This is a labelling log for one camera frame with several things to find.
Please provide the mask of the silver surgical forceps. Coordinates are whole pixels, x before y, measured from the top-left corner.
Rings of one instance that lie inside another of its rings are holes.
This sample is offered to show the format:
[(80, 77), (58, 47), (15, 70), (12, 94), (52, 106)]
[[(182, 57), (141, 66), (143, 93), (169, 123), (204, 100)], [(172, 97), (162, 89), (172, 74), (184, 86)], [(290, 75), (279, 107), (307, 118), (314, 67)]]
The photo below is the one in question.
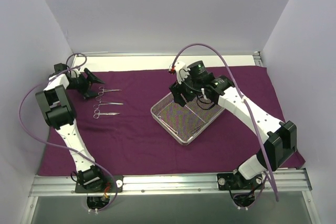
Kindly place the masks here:
[(99, 109), (103, 105), (123, 105), (123, 103), (119, 102), (110, 102), (102, 100), (102, 97), (96, 97), (97, 104), (93, 105), (94, 109)]
[(121, 91), (121, 89), (106, 89), (105, 87), (100, 86), (98, 96), (103, 96), (105, 93), (109, 92), (119, 92), (119, 91)]

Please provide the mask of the silver surgical scissors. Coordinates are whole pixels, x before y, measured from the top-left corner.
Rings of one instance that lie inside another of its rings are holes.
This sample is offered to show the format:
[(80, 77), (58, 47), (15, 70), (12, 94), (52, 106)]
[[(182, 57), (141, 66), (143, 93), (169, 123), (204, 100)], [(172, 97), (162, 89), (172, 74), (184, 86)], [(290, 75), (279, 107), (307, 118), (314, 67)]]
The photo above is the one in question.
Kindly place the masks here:
[(94, 110), (93, 118), (98, 119), (101, 116), (113, 116), (113, 115), (119, 115), (118, 112), (101, 112), (100, 110)]

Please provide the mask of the metal mesh instrument tray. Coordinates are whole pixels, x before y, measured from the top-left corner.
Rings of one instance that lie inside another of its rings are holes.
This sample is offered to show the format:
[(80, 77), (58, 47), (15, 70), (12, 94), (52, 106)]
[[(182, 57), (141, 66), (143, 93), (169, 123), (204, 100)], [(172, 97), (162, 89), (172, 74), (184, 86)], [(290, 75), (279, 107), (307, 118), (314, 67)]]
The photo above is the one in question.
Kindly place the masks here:
[(189, 145), (224, 112), (224, 108), (198, 97), (182, 107), (169, 93), (152, 106), (150, 112), (178, 143)]

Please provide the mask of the purple cloth wrap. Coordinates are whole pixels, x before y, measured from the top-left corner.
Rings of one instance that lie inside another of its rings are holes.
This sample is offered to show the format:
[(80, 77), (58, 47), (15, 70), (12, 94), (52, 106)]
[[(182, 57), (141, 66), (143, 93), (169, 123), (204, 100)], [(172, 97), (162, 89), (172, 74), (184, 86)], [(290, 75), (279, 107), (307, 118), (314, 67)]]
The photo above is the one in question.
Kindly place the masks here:
[(152, 117), (150, 109), (169, 92), (175, 76), (167, 70), (100, 72), (112, 92), (93, 118), (95, 99), (68, 95), (77, 112), (80, 135), (96, 162), (113, 175), (230, 172), (259, 151), (255, 134), (224, 111), (191, 144), (179, 144)]

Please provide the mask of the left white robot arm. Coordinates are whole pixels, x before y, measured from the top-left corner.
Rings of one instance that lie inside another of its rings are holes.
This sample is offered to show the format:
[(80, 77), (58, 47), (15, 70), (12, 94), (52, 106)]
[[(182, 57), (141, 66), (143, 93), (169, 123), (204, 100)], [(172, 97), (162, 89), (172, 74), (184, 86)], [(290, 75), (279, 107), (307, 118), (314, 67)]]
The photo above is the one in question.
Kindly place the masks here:
[(54, 65), (54, 70), (55, 73), (49, 76), (48, 85), (35, 94), (37, 103), (47, 125), (55, 129), (69, 149), (76, 166), (74, 181), (84, 189), (100, 192), (105, 188), (107, 179), (80, 136), (76, 122), (77, 112), (67, 90), (77, 90), (88, 100), (98, 96), (96, 91), (91, 90), (91, 86), (104, 82), (87, 68), (84, 69), (86, 77), (79, 70), (70, 70), (63, 63)]

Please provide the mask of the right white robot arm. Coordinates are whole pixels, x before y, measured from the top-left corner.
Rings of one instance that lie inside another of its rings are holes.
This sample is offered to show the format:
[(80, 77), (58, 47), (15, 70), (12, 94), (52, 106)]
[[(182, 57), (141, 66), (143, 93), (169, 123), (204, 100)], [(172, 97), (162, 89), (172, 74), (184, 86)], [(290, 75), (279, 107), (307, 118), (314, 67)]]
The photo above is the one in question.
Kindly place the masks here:
[(244, 189), (252, 178), (267, 170), (276, 171), (297, 151), (297, 127), (283, 122), (261, 109), (252, 100), (240, 94), (234, 83), (225, 76), (211, 81), (192, 83), (191, 78), (175, 81), (169, 87), (174, 102), (185, 106), (196, 97), (204, 97), (229, 111), (256, 134), (260, 150), (238, 166), (233, 175), (236, 187)]

